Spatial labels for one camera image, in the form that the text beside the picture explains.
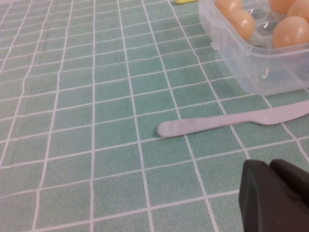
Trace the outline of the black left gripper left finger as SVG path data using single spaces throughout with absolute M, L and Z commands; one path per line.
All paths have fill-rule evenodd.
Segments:
M 243 164 L 239 208 L 246 232 L 307 232 L 309 205 L 283 183 L 269 164 Z

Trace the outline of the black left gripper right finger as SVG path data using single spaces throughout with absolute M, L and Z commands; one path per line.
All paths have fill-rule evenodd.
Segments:
M 309 173 L 283 159 L 273 159 L 270 167 L 305 204 L 309 204 Z

